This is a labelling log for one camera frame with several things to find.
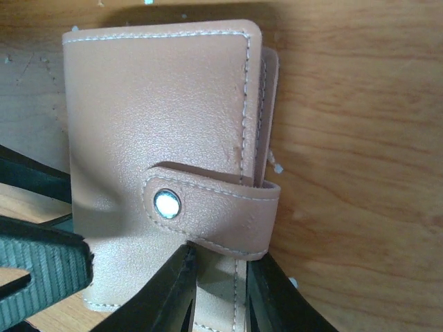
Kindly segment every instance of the green textured pad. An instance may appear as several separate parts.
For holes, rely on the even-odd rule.
[[[92,281],[92,254],[81,236],[4,216],[0,216],[0,266],[30,273],[0,288],[0,331]]]

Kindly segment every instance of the white debris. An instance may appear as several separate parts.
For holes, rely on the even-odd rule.
[[[291,281],[291,283],[293,284],[293,286],[295,287],[295,288],[298,288],[298,282],[297,282],[297,280],[295,280],[294,278],[289,278],[289,280]]]
[[[268,161],[271,165],[274,166],[274,172],[277,174],[281,174],[283,172],[283,167],[281,164],[277,163],[277,161],[275,160],[275,156],[274,153],[272,152],[271,149],[269,149],[268,152]]]

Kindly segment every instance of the beige leather wallet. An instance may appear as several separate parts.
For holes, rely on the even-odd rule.
[[[276,53],[243,20],[63,45],[75,231],[95,255],[85,304],[116,310],[191,241],[195,331],[244,332],[246,261],[267,252],[280,195],[264,181]]]

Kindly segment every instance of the leather surface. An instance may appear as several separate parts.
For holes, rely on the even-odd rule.
[[[268,251],[280,195],[277,185],[247,187],[164,167],[149,169],[145,177],[141,199],[156,225],[238,259],[259,259]],[[154,207],[154,196],[163,188],[183,197],[173,219],[162,217]]]
[[[249,21],[82,30],[63,43],[75,231],[95,255],[84,298],[112,311],[188,240],[147,216],[150,169],[261,187],[273,101],[260,91],[274,99],[278,62]],[[243,332],[246,262],[200,244],[195,328]]]

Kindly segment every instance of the snap button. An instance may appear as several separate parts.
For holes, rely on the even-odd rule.
[[[155,210],[163,218],[172,219],[180,213],[181,202],[172,190],[159,190],[154,196]]]

